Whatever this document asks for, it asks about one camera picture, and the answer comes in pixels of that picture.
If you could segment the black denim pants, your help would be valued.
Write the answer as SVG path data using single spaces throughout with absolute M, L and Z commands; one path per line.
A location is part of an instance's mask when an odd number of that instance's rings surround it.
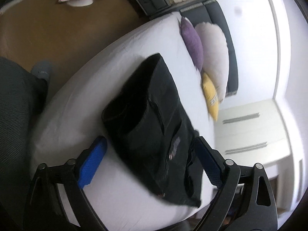
M 102 121 L 116 153 L 157 197 L 177 205 L 201 205 L 203 168 L 193 150 L 198 136 L 160 54 L 144 60 Z

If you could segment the white bed sheet mattress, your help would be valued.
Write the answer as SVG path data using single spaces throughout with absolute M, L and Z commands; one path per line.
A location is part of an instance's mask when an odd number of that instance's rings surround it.
M 97 228 L 159 230 L 211 202 L 193 150 L 214 144 L 213 119 L 178 12 L 101 51 L 54 96 L 30 141 L 31 172 L 76 160 L 76 185 Z

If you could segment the white wardrobe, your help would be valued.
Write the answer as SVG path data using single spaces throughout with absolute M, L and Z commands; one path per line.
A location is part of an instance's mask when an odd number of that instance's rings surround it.
M 304 151 L 295 119 L 286 106 L 264 100 L 220 110 L 215 148 L 238 165 L 264 166 L 280 211 L 302 197 Z

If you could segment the person's grey trouser leg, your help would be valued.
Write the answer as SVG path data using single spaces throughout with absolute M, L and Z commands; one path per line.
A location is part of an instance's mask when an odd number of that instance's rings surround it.
M 1 57 L 1 226 L 22 230 L 30 186 L 29 133 L 45 107 L 47 83 Z

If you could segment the grey sock foot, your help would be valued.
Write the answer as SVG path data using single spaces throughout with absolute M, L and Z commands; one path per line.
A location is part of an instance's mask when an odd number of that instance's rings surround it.
M 30 73 L 39 79 L 45 80 L 47 83 L 50 82 L 52 72 L 52 65 L 50 62 L 43 60 L 37 62 L 31 69 Z

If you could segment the dark grey headboard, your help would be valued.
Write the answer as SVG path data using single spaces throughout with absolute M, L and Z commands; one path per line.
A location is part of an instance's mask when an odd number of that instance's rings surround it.
M 180 9 L 200 37 L 204 62 L 203 71 L 213 82 L 219 102 L 237 94 L 238 65 L 231 33 L 224 13 L 216 0 L 196 2 Z

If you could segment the yellow pillow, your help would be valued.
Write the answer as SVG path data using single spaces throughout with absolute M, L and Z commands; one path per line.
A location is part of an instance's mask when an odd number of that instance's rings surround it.
M 205 96 L 207 109 L 214 121 L 218 120 L 219 101 L 216 88 L 206 73 L 202 74 L 202 89 Z

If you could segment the purple pillow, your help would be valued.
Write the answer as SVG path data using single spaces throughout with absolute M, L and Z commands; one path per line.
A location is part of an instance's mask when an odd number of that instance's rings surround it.
M 204 63 L 202 42 L 192 23 L 185 17 L 181 18 L 181 36 L 194 66 L 201 72 Z

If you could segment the large white pillow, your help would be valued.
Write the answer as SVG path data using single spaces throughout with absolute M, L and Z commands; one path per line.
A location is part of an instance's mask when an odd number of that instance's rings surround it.
M 226 96 L 229 76 L 229 50 L 222 29 L 211 23 L 199 23 L 195 26 L 204 51 L 203 71 L 213 82 L 219 102 Z

